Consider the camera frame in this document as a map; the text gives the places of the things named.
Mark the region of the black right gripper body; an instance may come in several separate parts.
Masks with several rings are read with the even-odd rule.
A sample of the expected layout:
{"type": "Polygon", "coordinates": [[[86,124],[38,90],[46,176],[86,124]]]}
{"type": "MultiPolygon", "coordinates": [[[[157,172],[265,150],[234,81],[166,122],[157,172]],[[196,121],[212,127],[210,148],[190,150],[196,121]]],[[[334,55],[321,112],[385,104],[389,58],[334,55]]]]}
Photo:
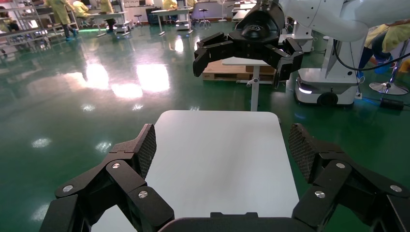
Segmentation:
{"type": "Polygon", "coordinates": [[[278,1],[259,1],[228,34],[233,56],[267,60],[278,46],[285,26],[285,14],[278,1]]]}

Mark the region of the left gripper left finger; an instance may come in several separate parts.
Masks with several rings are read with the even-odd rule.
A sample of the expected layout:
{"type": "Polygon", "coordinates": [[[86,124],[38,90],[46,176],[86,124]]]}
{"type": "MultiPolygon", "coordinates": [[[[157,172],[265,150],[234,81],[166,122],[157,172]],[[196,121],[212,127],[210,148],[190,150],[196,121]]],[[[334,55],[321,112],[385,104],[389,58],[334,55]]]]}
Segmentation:
{"type": "Polygon", "coordinates": [[[145,124],[135,139],[114,145],[100,164],[59,186],[55,196],[76,196],[88,229],[116,205],[138,232],[157,232],[175,214],[146,182],[156,149],[155,127],[145,124]]]}

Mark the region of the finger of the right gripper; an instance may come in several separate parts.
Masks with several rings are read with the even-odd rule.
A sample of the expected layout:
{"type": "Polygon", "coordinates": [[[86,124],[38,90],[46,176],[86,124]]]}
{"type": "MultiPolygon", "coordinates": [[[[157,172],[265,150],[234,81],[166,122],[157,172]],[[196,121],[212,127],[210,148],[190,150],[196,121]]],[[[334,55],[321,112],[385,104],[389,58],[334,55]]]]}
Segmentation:
{"type": "Polygon", "coordinates": [[[275,89],[280,81],[289,80],[293,72],[301,69],[303,54],[302,48],[291,37],[285,38],[280,47],[264,45],[264,62],[276,70],[272,82],[275,89]]]}
{"type": "Polygon", "coordinates": [[[237,47],[231,34],[219,32],[197,42],[193,61],[194,76],[199,77],[209,63],[236,55],[237,47]]]}

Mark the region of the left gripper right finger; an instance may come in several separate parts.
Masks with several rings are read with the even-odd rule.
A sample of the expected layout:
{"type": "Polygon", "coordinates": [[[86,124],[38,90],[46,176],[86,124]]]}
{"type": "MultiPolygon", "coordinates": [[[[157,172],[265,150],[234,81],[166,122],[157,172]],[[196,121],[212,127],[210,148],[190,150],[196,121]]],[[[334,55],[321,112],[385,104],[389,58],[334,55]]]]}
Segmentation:
{"type": "Polygon", "coordinates": [[[410,229],[410,191],[356,163],[340,146],[316,139],[301,124],[288,137],[290,154],[310,188],[292,218],[321,232],[339,205],[374,232],[410,229]]]}

